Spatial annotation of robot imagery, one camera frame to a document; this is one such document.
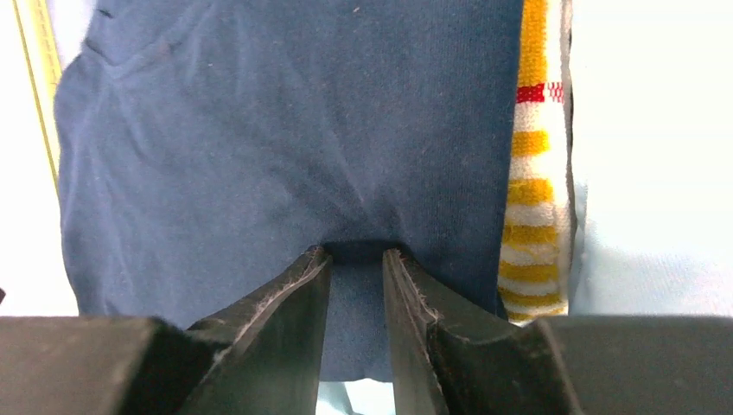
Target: red stripe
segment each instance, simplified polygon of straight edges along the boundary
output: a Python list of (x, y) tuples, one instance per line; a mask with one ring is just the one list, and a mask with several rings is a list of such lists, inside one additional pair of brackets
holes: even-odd
[(535, 86), (520, 86), (517, 88), (517, 104), (523, 102), (563, 102), (563, 83), (550, 82)]

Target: yellow and white striped cloth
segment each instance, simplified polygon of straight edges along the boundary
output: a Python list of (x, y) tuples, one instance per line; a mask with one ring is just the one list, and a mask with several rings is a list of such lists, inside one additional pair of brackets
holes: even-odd
[(525, 0), (499, 291), (511, 322), (567, 312), (568, 146), (564, 0)]

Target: yellow strip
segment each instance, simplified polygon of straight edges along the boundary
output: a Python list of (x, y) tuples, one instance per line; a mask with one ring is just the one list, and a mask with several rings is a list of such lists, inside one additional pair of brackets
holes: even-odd
[(547, 131), (517, 131), (512, 138), (512, 157), (537, 156), (549, 149)]
[(547, 81), (546, 19), (546, 0), (525, 0), (519, 41), (519, 86)]
[(563, 303), (560, 299), (560, 294), (557, 292), (552, 292), (544, 296), (528, 296), (499, 287), (499, 293), (503, 301), (517, 304), (521, 307), (551, 307)]
[(516, 179), (509, 181), (507, 203), (536, 206), (552, 201), (555, 192), (549, 179)]
[(58, 188), (59, 138), (54, 121), (54, 94), (61, 79), (61, 64), (45, 0), (13, 0), (28, 73), (35, 95), (38, 121), (48, 155), (54, 186)]
[(525, 283), (548, 283), (558, 280), (557, 265), (513, 265), (506, 261), (499, 263), (499, 275)]
[(555, 227), (522, 227), (505, 224), (501, 241), (511, 247), (516, 245), (550, 244), (555, 246), (558, 232)]
[(547, 311), (545, 313), (539, 313), (537, 315), (534, 314), (524, 314), (524, 313), (514, 313), (512, 311), (507, 311), (507, 314), (509, 316), (509, 320), (512, 322), (528, 322), (530, 320), (534, 320), (535, 318), (541, 317), (541, 316), (560, 316), (565, 314), (565, 307)]

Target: measuring tape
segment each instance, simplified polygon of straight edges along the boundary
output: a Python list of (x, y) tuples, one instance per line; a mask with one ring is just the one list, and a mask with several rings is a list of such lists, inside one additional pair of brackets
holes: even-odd
[(59, 137), (54, 121), (54, 94), (61, 79), (61, 64), (45, 0), (12, 0), (21, 34), (35, 107), (48, 154), (54, 187), (58, 189)]

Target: dark blue cloth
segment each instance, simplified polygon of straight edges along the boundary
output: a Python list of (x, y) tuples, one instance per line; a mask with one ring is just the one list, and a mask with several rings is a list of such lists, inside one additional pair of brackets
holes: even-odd
[(55, 101), (83, 314), (186, 328), (335, 256), (324, 380), (389, 380), (381, 253), (494, 313), (522, 2), (100, 0)]

